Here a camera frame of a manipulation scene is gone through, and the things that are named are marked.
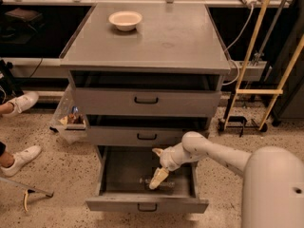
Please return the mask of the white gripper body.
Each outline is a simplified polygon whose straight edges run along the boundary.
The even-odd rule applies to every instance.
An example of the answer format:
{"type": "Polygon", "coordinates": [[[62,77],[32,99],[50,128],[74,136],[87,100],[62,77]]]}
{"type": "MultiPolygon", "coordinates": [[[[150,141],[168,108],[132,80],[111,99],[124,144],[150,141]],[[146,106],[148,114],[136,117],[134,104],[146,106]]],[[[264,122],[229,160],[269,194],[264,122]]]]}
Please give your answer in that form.
{"type": "Polygon", "coordinates": [[[181,143],[165,148],[160,155],[160,164],[167,171],[179,169],[187,158],[187,151],[181,143]]]}

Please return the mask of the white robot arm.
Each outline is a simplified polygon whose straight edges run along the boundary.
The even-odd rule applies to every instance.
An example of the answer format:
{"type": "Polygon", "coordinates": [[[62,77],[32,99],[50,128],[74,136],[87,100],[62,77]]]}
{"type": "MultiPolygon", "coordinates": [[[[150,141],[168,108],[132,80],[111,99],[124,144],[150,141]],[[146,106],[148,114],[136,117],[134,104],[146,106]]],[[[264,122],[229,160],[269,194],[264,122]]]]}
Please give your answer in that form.
{"type": "Polygon", "coordinates": [[[266,146],[248,153],[191,131],[180,143],[153,152],[161,166],[150,189],[183,164],[209,157],[243,177],[241,228],[304,228],[304,163],[290,151],[266,146]]]}

